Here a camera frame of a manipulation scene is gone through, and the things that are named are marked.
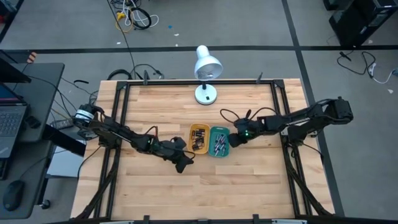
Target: desk lamp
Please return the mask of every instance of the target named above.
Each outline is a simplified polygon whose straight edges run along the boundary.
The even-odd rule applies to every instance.
[[[202,81],[202,84],[195,90],[195,99],[202,105],[210,105],[217,99],[217,90],[206,82],[221,75],[223,66],[217,58],[210,55],[209,50],[204,45],[197,48],[197,55],[195,77]]]

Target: wooden table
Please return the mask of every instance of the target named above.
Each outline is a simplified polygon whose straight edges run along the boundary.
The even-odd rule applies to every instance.
[[[285,79],[284,82],[290,110],[307,107],[300,80]],[[103,81],[99,88],[97,105],[108,115],[113,106],[115,86],[116,81]],[[138,133],[158,125],[160,140],[181,136],[188,142],[192,123],[226,126],[231,132],[235,131],[232,124],[220,116],[222,108],[244,116],[248,109],[274,107],[268,86],[217,85],[218,99],[210,106],[195,101],[196,87],[133,86],[129,93],[126,125]],[[263,110],[258,115],[272,114]],[[305,143],[317,147],[314,138],[307,138]],[[85,157],[97,147],[97,140],[90,141]],[[319,154],[305,146],[299,150],[308,188],[333,213]],[[84,209],[98,188],[103,154],[104,150],[100,149],[81,169],[72,217]],[[249,219],[253,214],[259,214],[260,218],[294,217],[279,135],[258,137],[232,149],[224,159],[205,154],[197,155],[194,161],[194,165],[178,174],[170,162],[139,154],[123,142],[112,220],[142,220],[144,215],[150,215],[151,220]],[[303,213],[302,194],[298,186],[296,189]],[[102,216],[107,198],[105,193]]]

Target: teal tray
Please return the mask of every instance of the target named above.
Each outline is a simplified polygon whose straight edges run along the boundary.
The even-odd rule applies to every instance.
[[[216,146],[216,138],[217,134],[220,136],[223,134],[225,137],[225,152],[219,151],[216,156],[216,152],[214,151],[214,148]],[[214,157],[219,157],[219,158],[224,158],[227,157],[229,154],[229,142],[228,142],[228,135],[229,135],[229,129],[224,128],[224,127],[212,127],[210,129],[210,141],[209,141],[209,150],[208,153],[211,156]]]

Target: orange tray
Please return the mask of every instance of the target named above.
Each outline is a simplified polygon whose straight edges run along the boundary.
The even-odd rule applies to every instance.
[[[204,129],[205,130],[205,143],[203,148],[194,151],[192,149],[193,141],[192,139],[192,131],[195,131],[196,129]],[[207,151],[209,150],[209,138],[210,138],[210,127],[207,124],[192,124],[191,128],[189,129],[189,141],[188,141],[188,150],[191,152],[194,152],[196,154],[206,154]]]

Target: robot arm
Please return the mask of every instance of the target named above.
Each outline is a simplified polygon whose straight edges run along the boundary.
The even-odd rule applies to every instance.
[[[336,100],[321,100],[308,108],[287,115],[260,116],[256,121],[249,119],[250,114],[249,110],[245,118],[239,118],[234,122],[238,132],[228,136],[232,147],[261,135],[281,132],[287,132],[289,142],[300,143],[308,134],[321,131],[329,124],[348,124],[354,118],[348,101],[341,97]]]
[[[99,136],[99,144],[104,147],[114,147],[119,138],[130,143],[131,147],[137,152],[152,154],[163,160],[171,161],[175,164],[178,173],[182,173],[184,168],[193,164],[193,158],[187,157],[183,148],[185,141],[180,137],[174,137],[171,141],[159,141],[156,134],[137,134],[127,126],[115,122],[111,117],[106,116],[102,108],[93,105],[82,105],[73,118],[73,124],[80,128],[79,135],[86,140]]]

